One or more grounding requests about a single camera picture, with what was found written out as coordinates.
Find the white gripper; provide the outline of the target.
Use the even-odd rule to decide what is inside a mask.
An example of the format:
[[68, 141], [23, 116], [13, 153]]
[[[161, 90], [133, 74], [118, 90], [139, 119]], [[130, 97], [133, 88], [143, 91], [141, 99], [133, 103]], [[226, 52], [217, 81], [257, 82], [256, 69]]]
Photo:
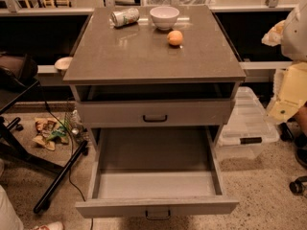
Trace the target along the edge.
[[273, 97], [267, 106], [267, 120], [281, 124], [292, 118], [307, 102], [307, 63], [277, 69], [273, 78]]

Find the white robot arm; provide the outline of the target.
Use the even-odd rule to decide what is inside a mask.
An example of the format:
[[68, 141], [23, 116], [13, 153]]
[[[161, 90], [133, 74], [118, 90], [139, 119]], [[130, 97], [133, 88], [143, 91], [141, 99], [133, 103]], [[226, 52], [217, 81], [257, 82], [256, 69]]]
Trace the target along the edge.
[[273, 97], [267, 107], [268, 119], [281, 124], [307, 102], [307, 1], [296, 5], [261, 42], [272, 47], [280, 45], [282, 55], [292, 61], [285, 70], [275, 71]]

